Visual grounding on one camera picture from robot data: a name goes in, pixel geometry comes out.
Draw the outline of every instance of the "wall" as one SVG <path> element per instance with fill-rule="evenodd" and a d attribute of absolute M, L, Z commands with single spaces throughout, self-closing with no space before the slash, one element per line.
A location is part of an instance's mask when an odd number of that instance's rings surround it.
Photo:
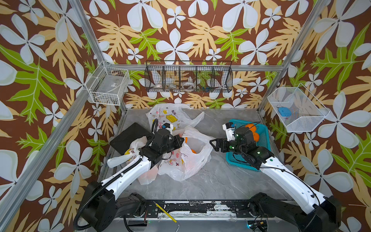
<path fill-rule="evenodd" d="M 307 0 L 92 0 L 82 4 L 91 16 L 105 59 L 119 64 L 207 60 L 217 64 L 277 65 L 313 7 Z M 132 84 L 124 97 L 128 108 L 148 108 L 159 102 L 182 102 L 198 108 L 256 108 L 272 76 L 264 72 L 235 73 L 233 92 L 229 94 L 156 95 L 145 91 L 143 74 L 132 72 Z"/>
<path fill-rule="evenodd" d="M 3 199 L 82 91 L 96 61 L 67 0 L 0 1 L 0 22 Z M 108 150 L 117 111 L 86 102 L 7 231 L 73 230 L 84 188 L 97 179 Z"/>
<path fill-rule="evenodd" d="M 342 203 L 341 231 L 371 227 L 371 2 L 331 1 L 281 86 L 303 83 L 331 110 L 313 132 L 288 134 L 269 104 L 263 114 L 285 163 Z"/>

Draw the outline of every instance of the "gray marble tabletop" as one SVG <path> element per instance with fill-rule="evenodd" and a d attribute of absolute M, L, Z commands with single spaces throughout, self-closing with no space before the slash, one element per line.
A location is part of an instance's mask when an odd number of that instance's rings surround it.
<path fill-rule="evenodd" d="M 146 113 L 149 110 L 128 110 L 123 130 L 137 122 L 150 130 Z M 195 128 L 201 133 L 214 138 L 226 137 L 222 124 L 230 119 L 245 121 L 259 121 L 255 109 L 204 109 L 184 110 L 190 118 L 195 118 L 202 111 L 205 118 Z M 137 192 L 146 199 L 191 200 L 191 199 L 248 199 L 263 192 L 275 199 L 292 198 L 271 178 L 259 171 L 252 171 L 230 165 L 226 161 L 226 154 L 213 151 L 211 159 L 192 177 L 178 182 L 168 175 L 157 175 L 156 179 L 147 185 L 140 185 L 135 180 L 121 197 Z"/>

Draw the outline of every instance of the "blue object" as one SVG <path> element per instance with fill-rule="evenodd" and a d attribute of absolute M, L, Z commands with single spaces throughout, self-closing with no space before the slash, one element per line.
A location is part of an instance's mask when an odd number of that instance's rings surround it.
<path fill-rule="evenodd" d="M 242 120 L 237 120 L 237 119 L 231 119 L 229 121 L 234 123 L 234 126 L 236 128 L 239 128 L 239 127 L 245 126 L 246 124 L 252 123 L 252 122 L 242 121 Z M 270 148 L 270 143 L 269 143 L 268 128 L 263 124 L 256 124 L 255 126 L 256 126 L 256 133 L 259 134 L 259 141 L 256 143 L 256 145 L 260 146 L 260 147 L 266 147 L 266 148 L 268 148 L 268 150 L 272 151 L 271 148 Z M 244 160 L 241 155 L 234 154 L 234 156 L 238 160 Z M 243 167 L 243 168 L 250 169 L 250 170 L 253 170 L 253 171 L 259 171 L 256 168 L 250 166 L 250 164 L 238 162 L 233 157 L 233 152 L 227 152 L 226 153 L 226 159 L 227 159 L 227 162 L 232 164 L 232 165 L 236 165 L 238 167 Z"/>
<path fill-rule="evenodd" d="M 287 108 L 287 107 L 280 107 L 280 108 L 278 108 L 278 112 L 279 112 L 279 114 L 280 114 L 282 117 L 285 117 L 285 118 L 290 117 L 291 114 L 292 114 L 291 111 L 290 111 L 290 109 Z"/>

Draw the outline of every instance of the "plastic container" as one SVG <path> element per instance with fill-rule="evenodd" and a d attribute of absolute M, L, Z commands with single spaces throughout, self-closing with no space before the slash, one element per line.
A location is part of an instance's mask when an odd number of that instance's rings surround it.
<path fill-rule="evenodd" d="M 252 122 L 249 122 L 249 121 L 242 121 L 242 120 L 237 120 L 237 119 L 231 119 L 229 121 L 234 123 L 235 128 L 239 128 L 239 127 L 245 126 L 246 124 L 252 123 Z M 272 151 L 271 148 L 270 148 L 268 128 L 263 124 L 256 124 L 255 126 L 256 126 L 256 133 L 258 133 L 259 136 L 260 136 L 259 141 L 256 143 L 256 145 L 259 146 L 259 147 L 266 147 L 266 148 L 268 148 L 268 150 Z M 238 160 L 244 160 L 241 155 L 234 154 L 234 156 Z M 250 170 L 253 170 L 253 171 L 259 171 L 256 168 L 252 167 L 250 164 L 246 164 L 246 163 L 242 163 L 242 162 L 237 161 L 233 157 L 233 152 L 227 152 L 226 159 L 227 159 L 227 162 L 232 164 L 232 165 L 236 165 L 238 167 L 243 167 L 243 168 L 250 169 Z"/>

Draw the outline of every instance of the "black wire basket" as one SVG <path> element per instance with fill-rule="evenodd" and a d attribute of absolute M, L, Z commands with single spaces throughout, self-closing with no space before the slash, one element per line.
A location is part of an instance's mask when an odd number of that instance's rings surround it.
<path fill-rule="evenodd" d="M 230 92 L 233 81 L 232 62 L 218 63 L 220 65 L 216 62 L 191 61 L 190 64 L 169 65 L 164 61 L 146 61 L 145 88 L 147 92 Z"/>

